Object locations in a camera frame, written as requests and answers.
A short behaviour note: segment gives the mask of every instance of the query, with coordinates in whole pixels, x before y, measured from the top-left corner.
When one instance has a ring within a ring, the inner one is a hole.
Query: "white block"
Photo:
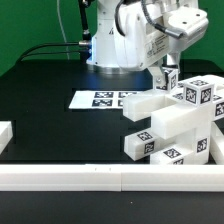
[[[175,144],[156,152],[150,157],[152,165],[194,164],[194,152],[190,145]]]
[[[223,166],[122,166],[122,191],[223,191]]]
[[[214,83],[202,78],[184,81],[184,101],[195,106],[211,103],[214,95]]]
[[[224,118],[224,97],[220,95],[214,95],[213,104],[214,104],[213,121]]]
[[[165,96],[166,107],[183,102],[183,88],[177,88],[176,91]]]
[[[212,122],[210,153],[218,165],[224,165],[224,136]]]
[[[12,124],[11,122],[0,122],[0,154],[12,138]]]
[[[151,112],[163,108],[165,98],[163,93],[148,90],[123,99],[123,115],[132,121],[138,121],[151,116]]]
[[[203,79],[207,82],[215,83],[215,90],[224,89],[224,78],[216,75],[205,75]]]
[[[121,165],[86,165],[84,191],[121,191]]]
[[[166,91],[167,93],[175,91],[178,83],[178,69],[163,67],[163,72],[168,77],[168,83],[166,83],[162,87],[157,86],[155,77],[155,79],[153,79],[153,86],[155,90],[163,90]]]
[[[194,129],[213,119],[213,104],[195,107],[190,104],[176,104],[152,112],[152,131],[167,139]]]
[[[1,165],[1,191],[84,191],[85,165]]]
[[[200,153],[196,153],[194,155],[194,164],[195,165],[204,165],[204,164],[208,163],[208,159],[209,159],[209,149],[206,149],[206,150],[203,150]]]
[[[142,159],[160,149],[160,138],[151,128],[125,137],[124,152],[134,161]]]

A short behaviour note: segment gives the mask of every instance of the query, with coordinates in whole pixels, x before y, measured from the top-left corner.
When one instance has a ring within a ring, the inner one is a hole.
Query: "black tabletop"
[[[219,74],[208,61],[185,60],[182,78]],[[25,61],[0,78],[0,120],[14,137],[2,164],[133,163],[125,135],[148,128],[121,110],[70,110],[77,90],[147,90],[149,73],[105,75],[77,61]],[[223,223],[223,193],[0,192],[0,223]]]
[[[212,62],[183,61],[181,76],[221,73]],[[133,163],[123,152],[124,136],[150,127],[122,110],[71,110],[77,90],[151,89],[147,71],[106,75],[78,61],[25,61],[0,78],[0,120],[10,120],[14,138],[0,163]],[[135,163],[148,163],[148,158]]]

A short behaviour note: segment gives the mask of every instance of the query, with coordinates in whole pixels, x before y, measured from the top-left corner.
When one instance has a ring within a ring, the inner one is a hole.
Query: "paper sheet with markers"
[[[123,98],[137,91],[76,91],[69,109],[122,109]]]

